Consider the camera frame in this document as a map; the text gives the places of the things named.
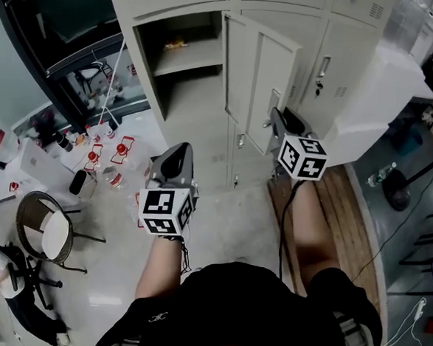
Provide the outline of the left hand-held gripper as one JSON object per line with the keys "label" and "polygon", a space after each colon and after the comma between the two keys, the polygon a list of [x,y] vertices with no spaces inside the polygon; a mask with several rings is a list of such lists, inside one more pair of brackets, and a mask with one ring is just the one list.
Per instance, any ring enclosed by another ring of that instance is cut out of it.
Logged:
{"label": "left hand-held gripper", "polygon": [[198,199],[193,162],[193,147],[187,142],[153,161],[149,179],[139,191],[138,218],[149,234],[183,235]]}

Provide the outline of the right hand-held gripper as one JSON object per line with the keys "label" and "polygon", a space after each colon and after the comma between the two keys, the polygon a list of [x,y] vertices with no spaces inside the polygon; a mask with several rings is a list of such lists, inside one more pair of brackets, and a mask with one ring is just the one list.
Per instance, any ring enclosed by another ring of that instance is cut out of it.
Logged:
{"label": "right hand-held gripper", "polygon": [[271,154],[277,174],[293,180],[318,181],[328,166],[328,153],[311,126],[289,108],[270,112]]}

